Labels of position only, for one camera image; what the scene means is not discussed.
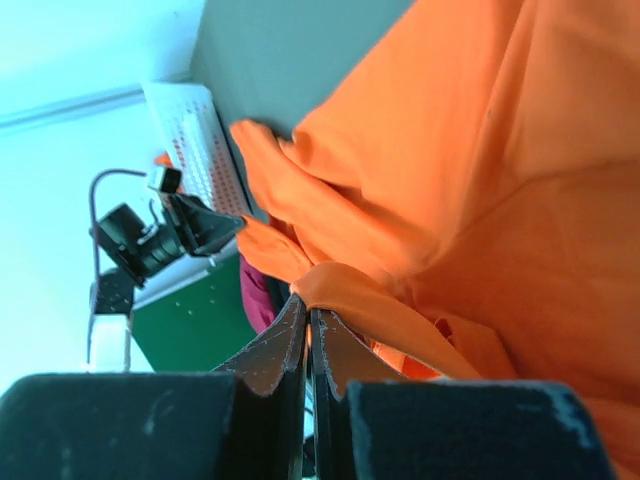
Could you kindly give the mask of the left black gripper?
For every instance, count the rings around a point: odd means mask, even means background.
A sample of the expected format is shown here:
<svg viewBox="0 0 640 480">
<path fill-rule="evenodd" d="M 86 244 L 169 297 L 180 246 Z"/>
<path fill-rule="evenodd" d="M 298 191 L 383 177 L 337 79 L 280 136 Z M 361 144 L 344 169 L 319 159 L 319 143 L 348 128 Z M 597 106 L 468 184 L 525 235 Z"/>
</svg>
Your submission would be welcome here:
<svg viewBox="0 0 640 480">
<path fill-rule="evenodd" d="M 195 195 L 166 195 L 163 215 L 178 249 L 191 257 L 220 253 L 246 227 L 243 217 L 213 211 Z"/>
</svg>

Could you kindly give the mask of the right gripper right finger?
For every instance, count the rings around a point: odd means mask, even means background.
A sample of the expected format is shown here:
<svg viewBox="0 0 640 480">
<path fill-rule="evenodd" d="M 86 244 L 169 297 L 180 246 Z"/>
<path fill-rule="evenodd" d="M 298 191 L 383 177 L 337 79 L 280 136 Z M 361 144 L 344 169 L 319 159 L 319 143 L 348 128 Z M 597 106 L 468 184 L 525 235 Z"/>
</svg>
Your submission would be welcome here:
<svg viewBox="0 0 640 480">
<path fill-rule="evenodd" d="M 403 382 L 405 376 L 375 355 L 337 313 L 313 308 L 309 326 L 316 475 L 356 479 L 356 455 L 369 448 L 369 440 L 357 433 L 352 411 L 358 402 L 350 399 L 348 387 Z"/>
</svg>

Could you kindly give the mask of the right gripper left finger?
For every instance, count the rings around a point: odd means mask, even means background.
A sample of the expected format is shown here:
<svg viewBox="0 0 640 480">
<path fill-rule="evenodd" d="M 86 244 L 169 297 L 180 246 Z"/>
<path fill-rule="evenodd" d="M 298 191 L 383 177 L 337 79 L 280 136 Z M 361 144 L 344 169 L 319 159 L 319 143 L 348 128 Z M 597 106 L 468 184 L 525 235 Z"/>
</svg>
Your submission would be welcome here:
<svg viewBox="0 0 640 480">
<path fill-rule="evenodd" d="M 292 295 L 267 330 L 215 369 L 235 380 L 222 479 L 301 477 L 305 368 L 306 306 Z"/>
</svg>

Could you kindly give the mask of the orange t shirt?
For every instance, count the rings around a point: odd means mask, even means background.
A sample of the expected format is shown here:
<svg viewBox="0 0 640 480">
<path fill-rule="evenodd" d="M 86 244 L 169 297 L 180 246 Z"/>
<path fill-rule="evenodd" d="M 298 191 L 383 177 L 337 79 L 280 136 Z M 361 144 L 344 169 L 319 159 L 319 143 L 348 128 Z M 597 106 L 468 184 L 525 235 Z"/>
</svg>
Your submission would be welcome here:
<svg viewBox="0 0 640 480">
<path fill-rule="evenodd" d="M 418 1 L 290 139 L 238 244 L 413 379 L 577 392 L 639 475 L 639 5 Z"/>
</svg>

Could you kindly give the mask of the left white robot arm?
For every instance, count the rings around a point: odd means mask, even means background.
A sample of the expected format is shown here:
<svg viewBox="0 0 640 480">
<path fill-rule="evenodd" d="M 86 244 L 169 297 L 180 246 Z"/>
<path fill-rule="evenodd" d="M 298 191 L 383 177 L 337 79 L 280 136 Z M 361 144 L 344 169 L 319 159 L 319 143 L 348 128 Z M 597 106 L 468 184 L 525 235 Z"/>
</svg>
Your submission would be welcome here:
<svg viewBox="0 0 640 480">
<path fill-rule="evenodd" d="M 185 256 L 220 253 L 247 225 L 243 217 L 216 212 L 187 194 L 165 195 L 161 214 L 161 222 L 146 225 L 122 203 L 102 219 L 91 219 L 95 280 L 86 335 L 86 364 L 91 370 L 97 366 L 94 332 L 100 318 L 123 321 L 122 369 L 129 370 L 135 292 Z"/>
</svg>

